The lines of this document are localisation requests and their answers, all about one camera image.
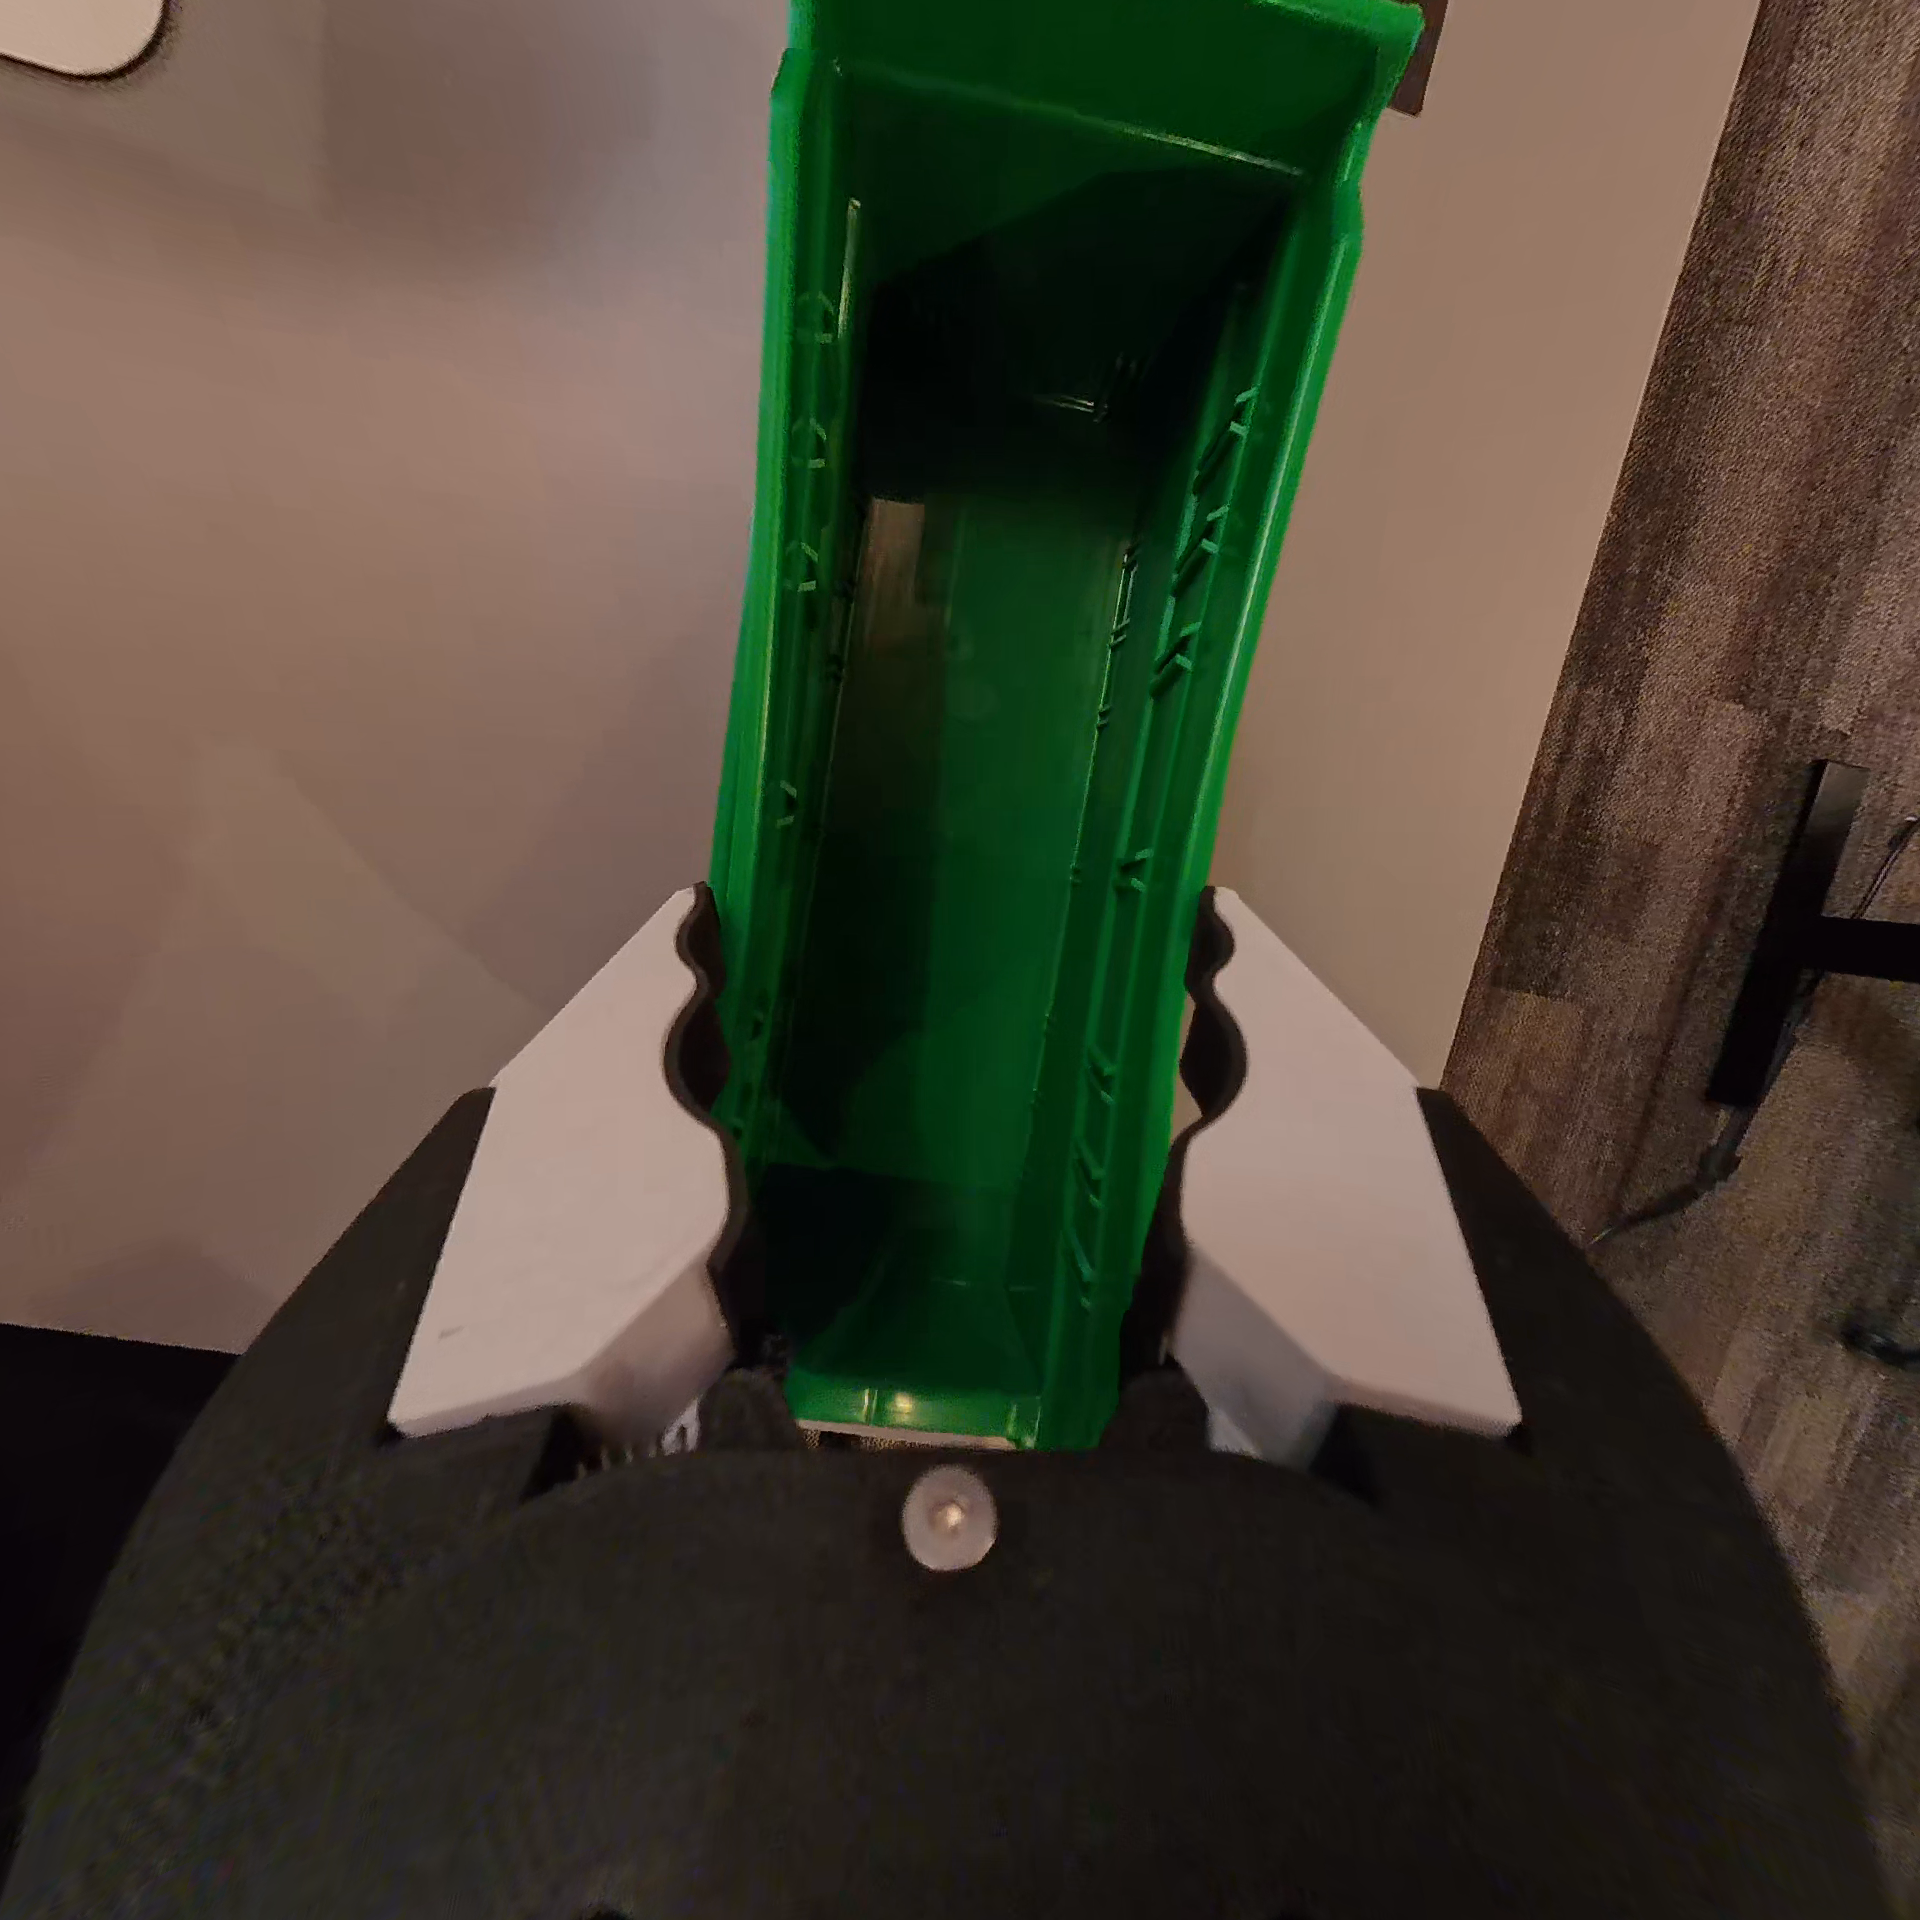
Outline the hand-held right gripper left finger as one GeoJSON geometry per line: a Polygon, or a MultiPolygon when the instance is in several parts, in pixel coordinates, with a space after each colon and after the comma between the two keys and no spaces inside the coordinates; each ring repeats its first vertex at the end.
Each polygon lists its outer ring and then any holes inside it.
{"type": "Polygon", "coordinates": [[[712,895],[684,887],[493,1071],[385,1407],[399,1437],[563,1407],[657,1442],[731,1367],[719,977],[712,895]]]}

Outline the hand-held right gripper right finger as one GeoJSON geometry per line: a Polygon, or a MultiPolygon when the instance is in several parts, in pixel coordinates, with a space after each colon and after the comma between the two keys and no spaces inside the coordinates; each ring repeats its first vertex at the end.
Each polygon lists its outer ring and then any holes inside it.
{"type": "Polygon", "coordinates": [[[1192,1092],[1170,1354],[1209,1442],[1308,1462],[1346,1407],[1510,1439],[1510,1383],[1419,1083],[1229,891],[1208,895],[1191,1034],[1222,1018],[1223,1090],[1192,1092]]]}

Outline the green plastic bin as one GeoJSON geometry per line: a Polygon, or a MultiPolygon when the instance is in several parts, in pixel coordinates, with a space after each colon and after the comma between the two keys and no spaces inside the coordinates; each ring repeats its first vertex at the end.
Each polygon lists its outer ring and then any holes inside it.
{"type": "Polygon", "coordinates": [[[712,822],[798,1417],[1088,1450],[1417,4],[795,4],[712,822]]]}

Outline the black metal desk foot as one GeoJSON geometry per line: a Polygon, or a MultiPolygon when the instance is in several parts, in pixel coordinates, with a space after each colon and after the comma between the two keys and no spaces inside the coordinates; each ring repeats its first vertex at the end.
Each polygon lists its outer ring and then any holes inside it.
{"type": "Polygon", "coordinates": [[[1917,985],[1917,923],[1862,910],[1829,910],[1829,891],[1854,838],[1869,771],[1815,758],[1761,929],[1752,943],[1705,1100],[1722,1108],[1754,1108],[1784,1053],[1794,1023],[1827,977],[1917,985]]]}

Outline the white rounded base plate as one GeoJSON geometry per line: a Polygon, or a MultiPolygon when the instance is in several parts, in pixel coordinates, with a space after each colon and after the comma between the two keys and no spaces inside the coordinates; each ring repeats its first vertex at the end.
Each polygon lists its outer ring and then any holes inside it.
{"type": "Polygon", "coordinates": [[[64,81],[106,81],[160,39],[169,4],[4,4],[4,59],[64,81]]]}

